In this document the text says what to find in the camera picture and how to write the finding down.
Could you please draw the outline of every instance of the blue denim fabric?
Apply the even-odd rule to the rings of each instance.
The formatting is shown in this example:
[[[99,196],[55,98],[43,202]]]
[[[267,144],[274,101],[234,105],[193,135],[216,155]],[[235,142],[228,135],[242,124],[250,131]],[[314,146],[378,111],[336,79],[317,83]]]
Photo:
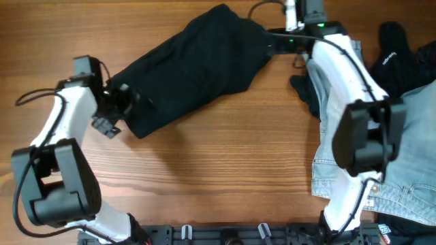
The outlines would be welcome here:
[[[312,195],[329,198],[339,167],[332,154],[332,138],[341,116],[330,84],[313,61],[307,63],[320,103],[321,144],[312,165]],[[397,160],[389,163],[386,181],[374,188],[365,210],[436,225],[436,81],[403,95],[407,108]]]

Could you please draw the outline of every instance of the wooden table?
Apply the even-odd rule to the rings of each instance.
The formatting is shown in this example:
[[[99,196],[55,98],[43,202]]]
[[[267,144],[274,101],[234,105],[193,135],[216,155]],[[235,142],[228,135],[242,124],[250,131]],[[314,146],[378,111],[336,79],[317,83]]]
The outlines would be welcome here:
[[[21,108],[14,107],[15,99],[72,75],[75,56],[95,56],[115,74],[219,2],[0,3],[0,244],[76,242],[76,232],[35,240],[15,227],[10,155],[30,144],[52,108],[51,98]],[[245,16],[255,2],[225,3]],[[435,39],[435,6],[434,1],[325,1],[329,19],[340,20],[362,41],[369,64],[379,54],[377,30],[383,21],[401,22],[413,49]],[[285,20],[278,5],[256,10],[254,19],[268,28],[283,27]],[[144,225],[317,221],[327,204],[310,195],[319,121],[289,84],[291,75],[302,73],[292,69],[293,58],[274,57],[247,92],[222,96],[142,140],[124,125],[113,140],[89,129],[82,149],[104,199]],[[27,219],[22,209],[21,217]]]

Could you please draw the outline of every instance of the denim jeans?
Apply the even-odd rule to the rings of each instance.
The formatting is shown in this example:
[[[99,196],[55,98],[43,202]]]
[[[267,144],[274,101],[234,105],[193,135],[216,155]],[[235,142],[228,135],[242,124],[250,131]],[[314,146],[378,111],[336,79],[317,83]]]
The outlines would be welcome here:
[[[312,164],[312,195],[330,197],[339,167],[332,139],[342,115],[334,109],[329,81],[309,60],[307,70],[320,103],[321,144]],[[436,81],[402,96],[407,108],[398,158],[389,163],[384,184],[372,189],[365,210],[436,225]]]

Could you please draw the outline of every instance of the robotic arm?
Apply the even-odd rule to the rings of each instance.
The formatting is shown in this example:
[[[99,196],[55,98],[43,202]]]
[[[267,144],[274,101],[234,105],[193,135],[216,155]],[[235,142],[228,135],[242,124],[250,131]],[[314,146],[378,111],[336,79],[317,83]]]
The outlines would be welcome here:
[[[266,33],[273,37],[270,51],[273,54],[308,52],[317,74],[327,79],[332,86],[331,93],[338,95],[334,108],[343,117],[332,145],[341,169],[330,203],[318,224],[284,227],[287,235],[283,243],[358,242],[362,239],[358,234],[366,232],[359,217],[371,185],[386,173],[387,162],[398,155],[405,110],[400,101],[388,101],[386,92],[366,72],[341,24],[326,22],[321,0],[288,1],[286,13],[287,27]],[[93,127],[114,137],[119,132],[115,123],[129,114],[139,97],[127,85],[105,89],[99,66],[100,62],[93,57],[74,59],[75,75],[58,84],[56,93],[60,96],[55,97],[42,132],[30,147],[12,154],[17,192],[18,195],[21,192],[29,220],[34,225],[67,227],[64,231],[79,229],[92,239],[97,238],[100,244],[212,244],[214,240],[209,235],[214,235],[205,235],[203,229],[193,230],[190,226],[171,228],[164,237],[157,237],[155,232],[146,232],[148,228],[141,227],[132,215],[102,201],[98,182],[80,149],[84,132],[88,121],[93,119]],[[59,113],[63,114],[57,122]],[[44,184],[42,178],[55,171],[61,172],[62,181]],[[18,228],[27,235],[39,238],[54,235],[27,231],[19,222],[18,211],[14,212],[14,218]],[[267,224],[261,224],[254,232],[267,245],[282,244]]]

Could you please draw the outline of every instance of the dark fabric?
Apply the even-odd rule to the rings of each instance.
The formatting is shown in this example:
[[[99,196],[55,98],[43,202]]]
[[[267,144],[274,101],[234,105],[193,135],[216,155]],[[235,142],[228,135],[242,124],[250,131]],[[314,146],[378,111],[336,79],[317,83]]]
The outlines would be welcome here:
[[[436,80],[436,41],[419,48],[415,56],[420,75],[427,82]]]
[[[407,91],[430,83],[420,75],[406,32],[399,23],[383,23],[379,28],[379,42],[381,54],[371,68],[371,75],[390,97],[399,98]]]
[[[306,102],[312,116],[320,119],[320,103],[310,76],[292,76],[290,82],[300,99]]]
[[[379,214],[378,223],[391,230],[388,237],[393,245],[436,244],[436,227],[388,214]]]
[[[221,4],[115,75],[141,96],[125,122],[138,138],[223,94],[245,91],[269,61],[269,36]]]

